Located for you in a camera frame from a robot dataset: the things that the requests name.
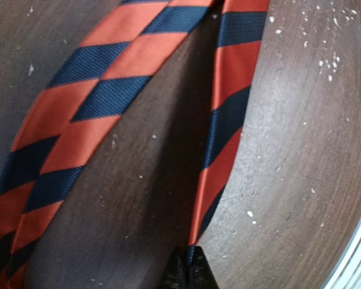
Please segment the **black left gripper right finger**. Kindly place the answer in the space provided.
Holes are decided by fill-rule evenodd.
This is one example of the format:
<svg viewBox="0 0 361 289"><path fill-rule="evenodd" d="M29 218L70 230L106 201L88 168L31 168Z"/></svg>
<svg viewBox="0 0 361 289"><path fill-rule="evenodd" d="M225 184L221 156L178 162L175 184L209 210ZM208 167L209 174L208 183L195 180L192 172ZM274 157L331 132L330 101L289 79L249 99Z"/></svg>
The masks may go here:
<svg viewBox="0 0 361 289"><path fill-rule="evenodd" d="M188 288L219 289L207 257L200 246L188 252Z"/></svg>

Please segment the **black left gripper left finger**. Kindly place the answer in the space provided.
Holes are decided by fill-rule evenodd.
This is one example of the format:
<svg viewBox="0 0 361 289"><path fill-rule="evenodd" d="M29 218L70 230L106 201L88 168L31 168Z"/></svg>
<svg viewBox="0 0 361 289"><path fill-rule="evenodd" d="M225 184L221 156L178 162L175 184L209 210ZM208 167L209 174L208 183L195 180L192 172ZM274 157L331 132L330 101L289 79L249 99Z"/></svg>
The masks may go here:
<svg viewBox="0 0 361 289"><path fill-rule="evenodd" d="M165 265L159 279L159 289L186 289L188 278L188 265L186 248L176 246Z"/></svg>

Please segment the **red navy striped tie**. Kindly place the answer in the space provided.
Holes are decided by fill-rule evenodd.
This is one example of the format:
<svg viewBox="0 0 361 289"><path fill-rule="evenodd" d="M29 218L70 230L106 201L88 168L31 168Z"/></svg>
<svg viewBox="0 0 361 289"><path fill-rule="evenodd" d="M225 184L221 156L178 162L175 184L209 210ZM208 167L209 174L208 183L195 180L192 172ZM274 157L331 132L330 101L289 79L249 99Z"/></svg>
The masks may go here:
<svg viewBox="0 0 361 289"><path fill-rule="evenodd" d="M36 244L91 156L212 5L122 1L39 94L0 178L0 288L23 288ZM187 265L233 169L269 5L223 3Z"/></svg>

